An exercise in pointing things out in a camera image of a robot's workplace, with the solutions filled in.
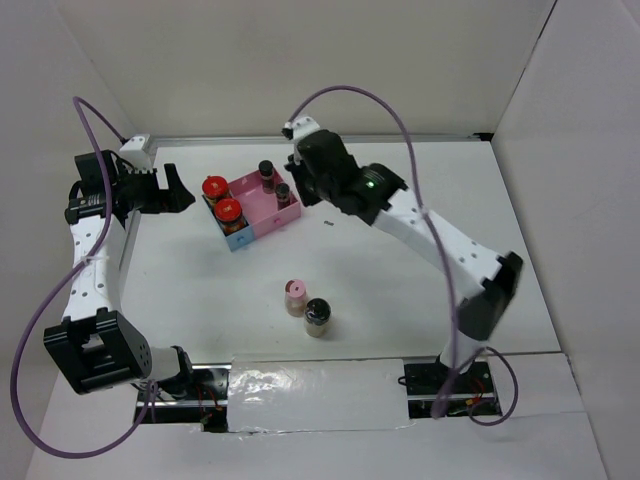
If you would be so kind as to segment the red-cap jar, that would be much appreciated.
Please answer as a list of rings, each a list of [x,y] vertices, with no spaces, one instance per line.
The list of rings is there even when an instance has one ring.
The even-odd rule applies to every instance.
[[[214,215],[226,236],[244,229],[247,225],[243,209],[235,198],[224,198],[214,206]]]
[[[222,176],[207,176],[202,183],[202,193],[207,204],[214,208],[220,200],[230,197],[229,184]]]

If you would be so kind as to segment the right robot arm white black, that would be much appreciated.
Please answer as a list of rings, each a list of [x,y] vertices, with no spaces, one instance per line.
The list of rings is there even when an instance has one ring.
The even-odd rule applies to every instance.
[[[285,168],[304,206],[328,202],[401,241],[444,274],[455,317],[436,379],[444,390],[460,391],[471,379],[474,356],[516,294],[522,258],[500,255],[420,207],[399,175],[379,163],[359,166],[342,138],[313,119],[290,121],[282,134],[293,143]]]

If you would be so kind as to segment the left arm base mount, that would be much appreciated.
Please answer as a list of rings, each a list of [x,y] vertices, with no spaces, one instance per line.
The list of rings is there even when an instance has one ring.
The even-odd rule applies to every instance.
[[[157,393],[147,403],[146,384],[136,384],[134,416],[148,425],[184,424],[204,432],[226,433],[231,366],[194,363],[177,345],[153,349],[152,354],[151,377],[157,381]]]

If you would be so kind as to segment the black-cap spice bottle front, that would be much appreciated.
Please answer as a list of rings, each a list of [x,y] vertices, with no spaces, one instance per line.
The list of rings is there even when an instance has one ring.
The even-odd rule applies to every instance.
[[[306,333],[314,338],[322,337],[330,325],[331,315],[331,306],[325,299],[309,300],[304,312]]]

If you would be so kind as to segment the small black-cap spice bottle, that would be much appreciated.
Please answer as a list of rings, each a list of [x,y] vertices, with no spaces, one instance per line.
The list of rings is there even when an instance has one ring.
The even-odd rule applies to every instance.
[[[272,194],[275,189],[274,166],[270,160],[262,160],[258,164],[262,189],[266,194]]]

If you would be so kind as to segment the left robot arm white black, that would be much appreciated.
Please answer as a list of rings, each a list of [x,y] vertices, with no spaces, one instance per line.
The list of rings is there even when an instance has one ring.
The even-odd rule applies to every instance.
[[[172,163],[157,171],[137,169],[111,150],[75,158],[79,173],[64,217],[74,242],[74,274],[60,324],[43,343],[72,389],[88,394],[146,379],[152,353],[142,333],[122,312],[120,275],[131,216],[180,213],[195,198]]]

